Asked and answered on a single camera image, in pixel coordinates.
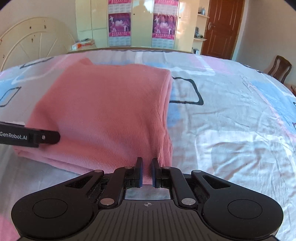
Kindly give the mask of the wall corner shelves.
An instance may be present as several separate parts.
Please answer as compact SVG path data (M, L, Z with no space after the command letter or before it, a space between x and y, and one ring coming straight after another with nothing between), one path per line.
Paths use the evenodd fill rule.
M206 41L205 32L209 19L209 3L209 0L198 1L199 6L197 11L196 28L192 45L193 52L198 55L201 54L203 44Z

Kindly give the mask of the brown wooden door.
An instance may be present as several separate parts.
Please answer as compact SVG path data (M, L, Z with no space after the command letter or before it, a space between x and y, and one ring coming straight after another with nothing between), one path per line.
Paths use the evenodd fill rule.
M201 54L230 60L233 56L242 21L245 1L209 2L208 21Z

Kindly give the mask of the purple calendar poster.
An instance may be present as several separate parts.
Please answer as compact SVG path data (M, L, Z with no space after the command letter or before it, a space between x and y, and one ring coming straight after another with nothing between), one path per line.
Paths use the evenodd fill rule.
M152 48L174 49L179 1L154 1Z
M108 1L109 47L130 46L132 1Z

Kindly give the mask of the cream round headboard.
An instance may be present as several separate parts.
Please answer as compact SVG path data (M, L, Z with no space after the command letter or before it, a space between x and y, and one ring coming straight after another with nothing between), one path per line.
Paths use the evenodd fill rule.
M1 35L1 71L31 61L66 54L75 40L61 21L29 18Z

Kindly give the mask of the stack of books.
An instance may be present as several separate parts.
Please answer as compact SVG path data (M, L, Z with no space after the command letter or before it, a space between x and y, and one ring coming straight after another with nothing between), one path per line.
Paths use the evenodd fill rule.
M95 41L93 39L87 38L72 45L71 50L78 50L84 47L93 46L94 44Z

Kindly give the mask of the pink knit sweater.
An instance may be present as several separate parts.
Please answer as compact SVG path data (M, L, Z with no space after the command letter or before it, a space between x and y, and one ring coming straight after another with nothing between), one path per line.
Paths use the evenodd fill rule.
M144 184L152 183L151 161L172 162L167 114L171 72L141 64L95 65L84 58L69 66L37 102L28 128L53 130L55 145L15 147L15 153L77 174L111 173L144 163Z

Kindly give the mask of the left purple calendar poster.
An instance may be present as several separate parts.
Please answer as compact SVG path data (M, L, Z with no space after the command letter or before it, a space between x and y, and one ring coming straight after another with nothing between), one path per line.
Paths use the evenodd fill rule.
M132 1L108 1L109 47L130 46Z

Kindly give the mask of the patterned bed sheet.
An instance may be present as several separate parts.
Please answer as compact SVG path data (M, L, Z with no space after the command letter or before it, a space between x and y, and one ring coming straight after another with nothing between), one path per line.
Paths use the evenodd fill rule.
M200 169L275 199L279 240L295 240L295 97L277 80L238 62L193 54L95 50L48 57L1 72L1 120L25 123L70 65L144 64L173 76L168 129L173 166Z

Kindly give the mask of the right purple calendar poster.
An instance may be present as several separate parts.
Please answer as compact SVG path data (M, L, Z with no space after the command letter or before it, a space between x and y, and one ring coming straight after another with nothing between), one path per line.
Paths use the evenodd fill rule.
M154 1L152 48L174 49L179 1Z

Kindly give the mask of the cream wardrobe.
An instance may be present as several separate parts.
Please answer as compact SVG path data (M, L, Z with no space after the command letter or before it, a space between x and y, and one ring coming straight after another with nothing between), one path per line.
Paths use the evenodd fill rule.
M174 50L192 51L198 1L179 1ZM93 39L96 48L107 48L108 1L76 1L78 39ZM132 1L129 47L152 47L154 1Z

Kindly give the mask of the wooden bed frame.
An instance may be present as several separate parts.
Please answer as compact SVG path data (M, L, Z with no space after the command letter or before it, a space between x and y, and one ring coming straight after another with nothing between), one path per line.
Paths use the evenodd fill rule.
M128 46L119 46L119 47L107 47L107 48L90 48L90 49L80 49L80 50L70 50L67 54L72 53L83 53L88 51L133 51L133 52L176 52L176 53L186 53L186 54L194 54L192 51L181 51L181 50L174 50L174 49L161 49L161 48L152 48L152 47L128 47Z

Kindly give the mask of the brown wooden chair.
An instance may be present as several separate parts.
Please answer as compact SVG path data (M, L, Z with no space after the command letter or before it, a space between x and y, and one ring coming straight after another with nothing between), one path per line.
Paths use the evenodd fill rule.
M284 84L286 77L292 70L292 64L283 56L277 55L272 68L267 73L269 76Z

